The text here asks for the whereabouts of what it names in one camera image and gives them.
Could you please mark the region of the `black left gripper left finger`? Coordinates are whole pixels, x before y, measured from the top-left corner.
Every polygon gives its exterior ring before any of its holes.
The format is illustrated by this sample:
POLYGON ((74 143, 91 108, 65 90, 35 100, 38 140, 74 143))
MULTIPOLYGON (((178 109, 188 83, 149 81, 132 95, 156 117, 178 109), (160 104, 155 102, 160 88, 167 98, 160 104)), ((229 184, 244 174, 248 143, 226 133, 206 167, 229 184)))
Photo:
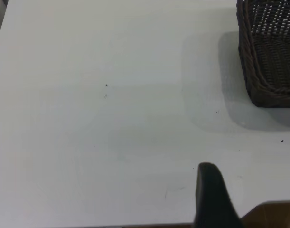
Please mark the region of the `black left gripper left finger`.
POLYGON ((194 228, 242 228, 218 167, 209 162, 198 165, 194 228))

